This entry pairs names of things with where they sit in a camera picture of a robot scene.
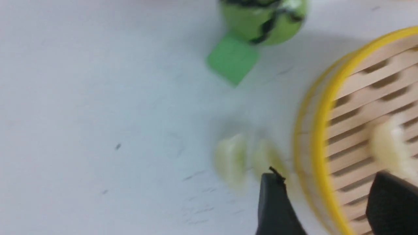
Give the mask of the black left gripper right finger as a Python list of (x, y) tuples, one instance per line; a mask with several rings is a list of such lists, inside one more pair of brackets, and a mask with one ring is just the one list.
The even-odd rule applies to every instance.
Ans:
[(389, 172), (378, 172), (368, 196), (366, 216), (375, 235), (416, 235), (418, 188)]

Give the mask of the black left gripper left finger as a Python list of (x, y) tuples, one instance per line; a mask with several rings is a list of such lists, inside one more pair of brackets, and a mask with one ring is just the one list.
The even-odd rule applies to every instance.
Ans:
[(257, 235), (306, 235), (286, 187), (286, 178), (269, 167), (260, 180), (257, 207)]

